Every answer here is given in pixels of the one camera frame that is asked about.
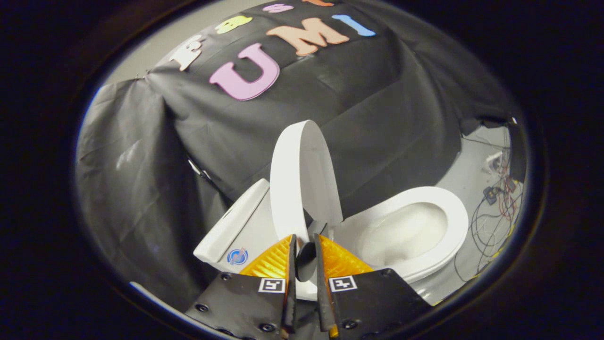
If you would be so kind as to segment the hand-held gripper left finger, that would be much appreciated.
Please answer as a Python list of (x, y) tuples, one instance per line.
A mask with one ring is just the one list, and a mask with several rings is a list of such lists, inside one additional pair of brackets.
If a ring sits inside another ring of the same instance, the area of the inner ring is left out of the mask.
[(188, 317), (240, 340), (282, 340), (296, 324), (296, 236), (268, 247), (240, 273), (221, 272)]

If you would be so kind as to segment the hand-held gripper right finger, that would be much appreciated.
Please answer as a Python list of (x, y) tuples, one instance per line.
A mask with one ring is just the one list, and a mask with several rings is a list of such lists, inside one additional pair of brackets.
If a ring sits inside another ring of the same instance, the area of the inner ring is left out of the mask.
[(385, 340), (432, 310), (398, 273), (316, 234), (319, 324), (331, 340)]

